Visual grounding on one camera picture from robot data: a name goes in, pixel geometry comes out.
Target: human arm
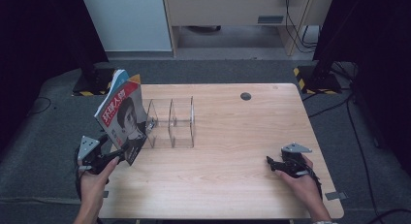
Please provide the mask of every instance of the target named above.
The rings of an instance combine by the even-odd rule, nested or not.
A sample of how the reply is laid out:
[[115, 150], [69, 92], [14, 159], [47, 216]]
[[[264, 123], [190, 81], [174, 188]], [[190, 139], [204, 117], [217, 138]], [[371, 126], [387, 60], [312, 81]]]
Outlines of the human arm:
[[[302, 157], [307, 166], [312, 168], [313, 163], [305, 155]], [[317, 185], [311, 176], [304, 175], [298, 178], [293, 178], [279, 170], [276, 170], [275, 173], [293, 189], [296, 197], [306, 206], [312, 222], [332, 221], [318, 192]]]
[[103, 205], [103, 194], [109, 175], [117, 166], [118, 157], [112, 159], [98, 175], [84, 172], [81, 176], [81, 206], [75, 224], [94, 224]]

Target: gray floor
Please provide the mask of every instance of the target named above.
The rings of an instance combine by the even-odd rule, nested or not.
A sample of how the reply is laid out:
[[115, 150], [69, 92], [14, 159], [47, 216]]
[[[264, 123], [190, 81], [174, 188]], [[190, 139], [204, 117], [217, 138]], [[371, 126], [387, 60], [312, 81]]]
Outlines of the gray floor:
[[[316, 36], [315, 27], [310, 27], [306, 41], [315, 41]], [[175, 57], [159, 56], [159, 53], [129, 53], [122, 56], [118, 54], [111, 61], [131, 73], [140, 73], [145, 83], [297, 84], [292, 69], [300, 64], [311, 63], [311, 58], [312, 52], [296, 51], [292, 56], [287, 56], [273, 27], [222, 26], [218, 32], [182, 29]], [[350, 63], [343, 65], [351, 72], [353, 67]], [[45, 83], [41, 96], [50, 99], [51, 109], [26, 120], [12, 145], [10, 157], [0, 165], [0, 223], [71, 223], [75, 217], [78, 205], [67, 205], [78, 202], [74, 187], [68, 184], [72, 182], [70, 178], [74, 173], [72, 158], [69, 157], [73, 153], [71, 147], [78, 143], [79, 135], [100, 134], [92, 114], [93, 107], [97, 107], [104, 98], [72, 97], [70, 88], [78, 76], [79, 71], [73, 71]], [[338, 79], [343, 87], [349, 86], [347, 80], [341, 77]], [[301, 94], [301, 98], [310, 97], [304, 101], [304, 105], [307, 113], [312, 115], [344, 101], [349, 94], [350, 91], [345, 90], [337, 95], [310, 97]], [[46, 105], [46, 100], [39, 99], [33, 109], [41, 110]], [[78, 107], [82, 108], [81, 112], [76, 112]], [[389, 149], [374, 146], [361, 111], [353, 102], [349, 103], [349, 107], [361, 146], [355, 138], [345, 105], [310, 118], [335, 188], [348, 195], [348, 199], [341, 201], [345, 215], [337, 221], [368, 223], [374, 218], [370, 191], [373, 192], [380, 213], [393, 208], [411, 208], [410, 176], [400, 169]], [[54, 147], [62, 144], [65, 146], [55, 152]], [[367, 184], [360, 147], [364, 151], [372, 190]], [[30, 199], [25, 201], [16, 198]], [[399, 212], [385, 217], [384, 223], [409, 223], [410, 218], [409, 213]], [[106, 219], [104, 222], [118, 223], [118, 220]], [[144, 224], [161, 222], [141, 221]], [[296, 223], [305, 224], [309, 221], [298, 220]]]

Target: black curtain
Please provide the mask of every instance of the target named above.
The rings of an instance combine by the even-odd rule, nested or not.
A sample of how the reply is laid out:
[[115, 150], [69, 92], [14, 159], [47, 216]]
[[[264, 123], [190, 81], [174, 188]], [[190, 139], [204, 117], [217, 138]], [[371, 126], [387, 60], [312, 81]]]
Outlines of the black curtain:
[[332, 0], [314, 60], [357, 63], [352, 87], [380, 147], [411, 175], [411, 0]]
[[108, 61], [83, 0], [0, 0], [0, 155], [44, 81]]

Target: clear acrylic book stand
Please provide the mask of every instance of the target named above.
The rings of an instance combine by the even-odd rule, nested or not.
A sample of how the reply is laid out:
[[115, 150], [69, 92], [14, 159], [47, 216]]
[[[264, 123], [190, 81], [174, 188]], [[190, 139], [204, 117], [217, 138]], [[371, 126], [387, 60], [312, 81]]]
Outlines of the clear acrylic book stand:
[[143, 100], [147, 110], [143, 147], [194, 147], [194, 104], [191, 98]]

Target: book cover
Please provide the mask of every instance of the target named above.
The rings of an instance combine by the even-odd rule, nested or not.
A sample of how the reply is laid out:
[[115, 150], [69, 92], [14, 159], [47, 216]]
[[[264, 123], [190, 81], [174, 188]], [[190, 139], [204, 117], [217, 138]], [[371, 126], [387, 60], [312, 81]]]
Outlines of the book cover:
[[99, 113], [100, 109], [103, 107], [103, 105], [107, 102], [107, 100], [110, 98], [114, 90], [118, 88], [124, 81], [129, 79], [129, 75], [126, 70], [123, 69], [118, 69], [115, 70], [114, 74], [112, 75], [112, 81], [111, 81], [111, 86], [110, 86], [110, 91], [108, 95], [106, 96], [106, 99], [102, 102], [102, 104], [99, 106], [97, 109], [96, 113], [94, 114], [94, 117], [97, 117], [97, 114]]
[[112, 84], [118, 86], [112, 88], [94, 117], [132, 165], [146, 140], [147, 114], [142, 106], [140, 75], [117, 83], [119, 78], [113, 78]]

